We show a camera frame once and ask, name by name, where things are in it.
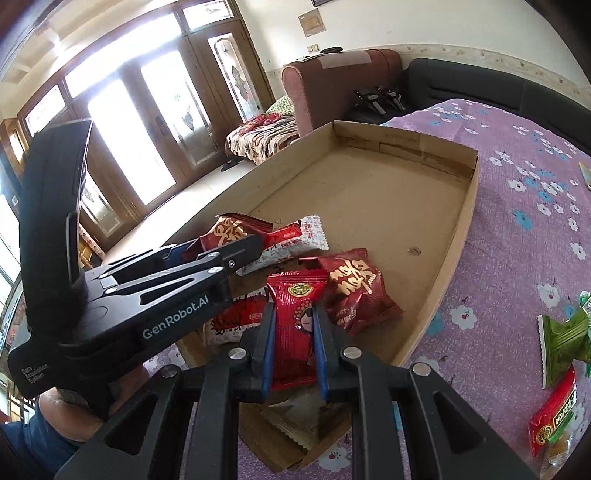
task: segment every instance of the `pillow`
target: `pillow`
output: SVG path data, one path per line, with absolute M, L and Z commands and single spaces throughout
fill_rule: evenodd
M 278 113 L 285 116 L 295 116 L 296 109 L 291 99 L 285 95 L 269 107 L 267 113 Z

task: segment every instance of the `tiled floor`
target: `tiled floor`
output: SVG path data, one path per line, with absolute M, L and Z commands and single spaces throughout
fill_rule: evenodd
M 249 160 L 228 171 L 219 168 L 205 175 L 150 214 L 108 253 L 106 263 L 158 248 L 221 192 L 255 168 Z

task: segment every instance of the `screw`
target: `screw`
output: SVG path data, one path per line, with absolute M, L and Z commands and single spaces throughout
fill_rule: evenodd
M 244 350 L 244 348 L 233 348 L 232 350 L 230 350 L 228 352 L 228 356 L 232 359 L 232 360 L 242 360 L 244 357 L 246 357 L 246 350 Z
M 421 377 L 426 377 L 431 373 L 431 367 L 427 364 L 414 364 L 413 365 L 413 372 Z
M 343 355 L 351 360 L 355 360 L 361 356 L 361 350 L 359 350 L 356 346 L 348 346 L 345 350 L 343 350 Z
M 178 367 L 174 365 L 165 365 L 160 369 L 160 375 L 164 378 L 172 378 L 178 373 Z

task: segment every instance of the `white wall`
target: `white wall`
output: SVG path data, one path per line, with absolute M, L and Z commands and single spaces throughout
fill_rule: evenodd
M 391 44 L 475 47 L 527 60 L 590 88 L 550 24 L 525 0 L 333 0 L 319 7 L 326 32 L 306 38 L 298 17 L 311 0 L 237 0 L 266 71 L 307 55 Z

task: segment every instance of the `snack package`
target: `snack package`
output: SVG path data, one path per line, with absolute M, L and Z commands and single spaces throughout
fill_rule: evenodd
M 574 359 L 591 363 L 589 339 L 591 298 L 588 292 L 581 293 L 579 304 L 582 304 L 581 308 L 564 323 L 559 323 L 547 315 L 538 317 L 543 388 L 553 385 Z
M 368 260 L 365 248 L 355 248 L 317 261 L 329 274 L 325 306 L 330 319 L 351 335 L 383 322 L 402 309 L 388 296 L 382 273 Z
M 569 419 L 572 419 L 572 417 L 573 412 L 569 413 L 569 418 L 567 418 L 563 424 L 568 423 L 570 421 Z M 544 454 L 544 460 L 542 461 L 540 480 L 551 480 L 554 478 L 554 475 L 558 473 L 573 452 L 573 439 L 574 431 L 569 428 L 568 425 L 565 427 L 565 431 L 556 431 L 548 439 L 549 445 Z
M 261 257 L 237 270 L 238 275 L 247 275 L 261 268 L 295 258 L 311 250 L 328 250 L 320 217 L 310 215 L 269 233 Z
M 558 436 L 563 431 L 566 426 L 564 422 L 570 420 L 569 414 L 576 401 L 577 385 L 571 365 L 550 398 L 530 420 L 530 449 L 533 457 L 540 453 L 552 435 L 558 432 Z
M 260 235 L 264 239 L 272 231 L 272 223 L 241 213 L 224 213 L 217 217 L 211 230 L 199 239 L 203 251 L 207 252 L 247 235 Z
M 203 326 L 205 344 L 211 346 L 239 342 L 246 329 L 261 324 L 266 304 L 265 287 L 234 299 L 232 306 Z
M 327 280 L 321 269 L 267 278 L 276 314 L 274 390 L 316 382 L 312 305 L 322 296 Z

